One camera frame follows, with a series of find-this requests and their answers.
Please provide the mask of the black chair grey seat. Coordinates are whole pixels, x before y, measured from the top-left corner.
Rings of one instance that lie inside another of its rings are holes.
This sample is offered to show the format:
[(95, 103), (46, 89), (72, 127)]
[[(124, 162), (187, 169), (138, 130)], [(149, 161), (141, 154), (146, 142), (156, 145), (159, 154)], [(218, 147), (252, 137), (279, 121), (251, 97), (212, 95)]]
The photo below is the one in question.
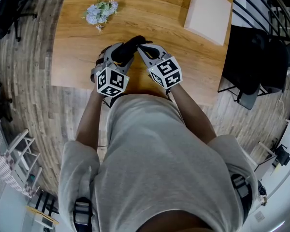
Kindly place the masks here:
[(257, 97), (283, 92), (288, 70), (288, 51), (278, 38), (264, 30), (231, 26), (222, 77), (232, 86), (235, 102), (251, 110)]

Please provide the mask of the person's left forearm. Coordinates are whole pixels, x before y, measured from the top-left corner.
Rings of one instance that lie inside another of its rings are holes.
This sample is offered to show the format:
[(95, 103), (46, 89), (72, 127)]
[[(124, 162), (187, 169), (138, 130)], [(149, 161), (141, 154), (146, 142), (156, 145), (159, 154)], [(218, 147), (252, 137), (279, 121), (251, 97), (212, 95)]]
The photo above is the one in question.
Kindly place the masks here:
[(97, 151), (99, 142), (99, 124), (104, 96), (94, 89), (89, 97), (81, 117), (75, 140)]

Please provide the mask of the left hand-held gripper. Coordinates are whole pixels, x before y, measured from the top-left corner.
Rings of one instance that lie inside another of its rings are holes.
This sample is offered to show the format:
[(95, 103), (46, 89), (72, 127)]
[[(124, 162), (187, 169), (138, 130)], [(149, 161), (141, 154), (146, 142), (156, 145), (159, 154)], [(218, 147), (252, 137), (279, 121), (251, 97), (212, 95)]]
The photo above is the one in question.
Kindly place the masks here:
[(91, 70), (90, 79), (98, 93), (116, 97), (126, 90), (129, 82), (127, 72), (134, 61), (136, 50), (122, 50), (124, 43), (105, 48)]

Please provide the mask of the person's white t-shirt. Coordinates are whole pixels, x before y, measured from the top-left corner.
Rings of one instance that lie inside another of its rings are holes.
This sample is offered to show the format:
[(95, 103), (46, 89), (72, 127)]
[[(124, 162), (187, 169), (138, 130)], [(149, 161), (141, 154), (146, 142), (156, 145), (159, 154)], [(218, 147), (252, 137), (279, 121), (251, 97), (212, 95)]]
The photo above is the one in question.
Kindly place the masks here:
[(214, 232), (238, 232), (244, 209), (233, 176), (245, 179), (252, 200), (257, 179), (234, 136), (202, 142), (169, 100), (130, 94), (108, 117), (103, 161), (77, 141), (65, 144), (58, 188), (59, 214), (72, 231), (74, 204), (92, 203), (92, 232), (137, 232), (151, 218), (184, 211)]

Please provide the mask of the pale blue flower bouquet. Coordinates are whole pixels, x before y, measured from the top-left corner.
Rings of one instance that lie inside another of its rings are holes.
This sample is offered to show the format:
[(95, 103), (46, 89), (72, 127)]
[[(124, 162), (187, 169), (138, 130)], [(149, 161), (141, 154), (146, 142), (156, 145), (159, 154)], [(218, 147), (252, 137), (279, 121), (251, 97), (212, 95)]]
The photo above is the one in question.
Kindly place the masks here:
[(82, 19), (102, 33), (109, 17), (116, 15), (118, 2), (115, 0), (97, 0), (95, 4), (90, 5), (83, 13)]

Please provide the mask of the wooden tray white device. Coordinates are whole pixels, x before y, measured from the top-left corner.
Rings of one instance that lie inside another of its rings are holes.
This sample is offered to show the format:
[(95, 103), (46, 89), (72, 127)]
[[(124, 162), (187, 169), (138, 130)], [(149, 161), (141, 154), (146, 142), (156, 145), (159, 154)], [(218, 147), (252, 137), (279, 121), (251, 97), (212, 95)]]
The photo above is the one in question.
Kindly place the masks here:
[(34, 221), (38, 222), (44, 227), (53, 229), (55, 225), (59, 224), (57, 220), (53, 219), (49, 215), (46, 215), (42, 211), (37, 210), (36, 208), (26, 205), (26, 209), (34, 214)]

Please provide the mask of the black device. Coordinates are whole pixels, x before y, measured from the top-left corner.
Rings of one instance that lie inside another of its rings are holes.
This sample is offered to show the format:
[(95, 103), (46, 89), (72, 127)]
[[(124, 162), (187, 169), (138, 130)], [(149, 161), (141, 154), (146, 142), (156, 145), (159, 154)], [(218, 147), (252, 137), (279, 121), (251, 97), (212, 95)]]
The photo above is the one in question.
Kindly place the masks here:
[(282, 166), (286, 166), (290, 161), (290, 154), (286, 150), (287, 147), (283, 144), (280, 144), (275, 150), (276, 160)]

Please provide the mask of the white flat box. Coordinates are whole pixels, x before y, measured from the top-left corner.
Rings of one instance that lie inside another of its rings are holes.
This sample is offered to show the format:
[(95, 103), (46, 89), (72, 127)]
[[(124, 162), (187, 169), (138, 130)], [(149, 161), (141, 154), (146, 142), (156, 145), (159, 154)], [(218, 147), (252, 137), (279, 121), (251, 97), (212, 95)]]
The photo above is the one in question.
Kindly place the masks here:
[(184, 28), (223, 46), (231, 12), (228, 0), (190, 0)]

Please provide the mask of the white metal rack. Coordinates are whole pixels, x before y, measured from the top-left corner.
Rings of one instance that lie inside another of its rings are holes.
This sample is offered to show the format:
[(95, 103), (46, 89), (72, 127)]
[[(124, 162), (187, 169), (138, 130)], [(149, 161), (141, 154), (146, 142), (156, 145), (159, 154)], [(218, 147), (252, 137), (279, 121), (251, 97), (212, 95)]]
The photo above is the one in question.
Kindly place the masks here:
[[(8, 145), (9, 156), (14, 161), (11, 163), (11, 175), (22, 189), (26, 187), (34, 189), (43, 170), (42, 167), (38, 167), (37, 173), (33, 173), (40, 156), (40, 153), (33, 153), (31, 150), (34, 142), (35, 138), (29, 136), (29, 130), (24, 129)], [(29, 182), (31, 174), (35, 176), (33, 183)]]

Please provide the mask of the white table frame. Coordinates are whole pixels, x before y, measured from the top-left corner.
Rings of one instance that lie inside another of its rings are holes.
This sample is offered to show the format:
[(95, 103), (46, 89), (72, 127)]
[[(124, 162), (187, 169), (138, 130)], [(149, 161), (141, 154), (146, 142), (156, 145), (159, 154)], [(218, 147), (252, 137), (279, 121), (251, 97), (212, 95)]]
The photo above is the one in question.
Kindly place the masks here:
[(272, 166), (273, 162), (275, 161), (275, 159), (277, 158), (277, 155), (271, 151), (267, 146), (265, 146), (263, 143), (261, 143), (260, 141), (258, 142), (258, 144), (266, 150), (267, 153), (270, 154), (270, 158), (264, 160), (263, 162), (257, 164), (254, 173), (255, 176), (258, 180), (262, 180), (263, 176), (266, 174), (266, 172), (268, 171), (268, 169)]

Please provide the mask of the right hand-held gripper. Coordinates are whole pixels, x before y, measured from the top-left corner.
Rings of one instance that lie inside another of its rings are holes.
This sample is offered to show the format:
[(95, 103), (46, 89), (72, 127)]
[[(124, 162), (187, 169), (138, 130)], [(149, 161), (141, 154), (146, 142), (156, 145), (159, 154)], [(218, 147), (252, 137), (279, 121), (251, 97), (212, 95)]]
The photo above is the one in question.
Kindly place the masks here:
[(182, 82), (181, 67), (176, 58), (162, 46), (152, 43), (141, 44), (137, 51), (147, 66), (150, 77), (161, 87), (170, 89)]

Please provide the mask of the person's right forearm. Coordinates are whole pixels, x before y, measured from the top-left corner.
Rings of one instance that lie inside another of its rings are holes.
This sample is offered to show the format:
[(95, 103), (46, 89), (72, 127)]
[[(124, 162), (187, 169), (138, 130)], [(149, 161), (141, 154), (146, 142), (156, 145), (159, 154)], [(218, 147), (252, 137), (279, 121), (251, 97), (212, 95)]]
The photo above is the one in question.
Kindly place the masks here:
[(210, 120), (182, 86), (175, 85), (170, 91), (186, 127), (205, 144), (216, 138)]

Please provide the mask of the pink white checkered cloth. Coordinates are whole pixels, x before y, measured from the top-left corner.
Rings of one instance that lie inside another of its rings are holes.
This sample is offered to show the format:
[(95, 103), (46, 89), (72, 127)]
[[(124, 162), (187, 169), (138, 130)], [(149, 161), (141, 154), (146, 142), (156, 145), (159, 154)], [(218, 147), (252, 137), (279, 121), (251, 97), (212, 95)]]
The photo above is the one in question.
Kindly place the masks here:
[(3, 182), (14, 188), (15, 190), (21, 192), (25, 196), (32, 198), (37, 190), (38, 186), (35, 186), (34, 189), (31, 187), (26, 187), (22, 189), (16, 182), (16, 180), (11, 175), (11, 163), (14, 161), (8, 153), (8, 144), (5, 141), (4, 135), (0, 131), (0, 178)]

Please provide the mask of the black railing wooden handrail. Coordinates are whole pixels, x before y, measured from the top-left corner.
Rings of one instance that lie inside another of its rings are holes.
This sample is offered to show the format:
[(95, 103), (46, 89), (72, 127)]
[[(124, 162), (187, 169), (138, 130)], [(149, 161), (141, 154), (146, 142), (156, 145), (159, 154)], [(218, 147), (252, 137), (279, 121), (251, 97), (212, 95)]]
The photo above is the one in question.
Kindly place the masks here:
[(261, 29), (290, 44), (290, 5), (284, 0), (233, 0), (232, 24)]

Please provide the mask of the black zippered pouch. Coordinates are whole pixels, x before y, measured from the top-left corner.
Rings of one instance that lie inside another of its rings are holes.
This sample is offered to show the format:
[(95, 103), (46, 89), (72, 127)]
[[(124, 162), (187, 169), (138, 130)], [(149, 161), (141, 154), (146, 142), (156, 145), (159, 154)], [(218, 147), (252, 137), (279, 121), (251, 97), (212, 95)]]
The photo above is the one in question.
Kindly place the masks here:
[(153, 43), (146, 40), (144, 36), (138, 35), (131, 38), (126, 43), (122, 43), (116, 50), (111, 53), (111, 58), (114, 62), (123, 64), (128, 63), (137, 51), (137, 47), (141, 44)]

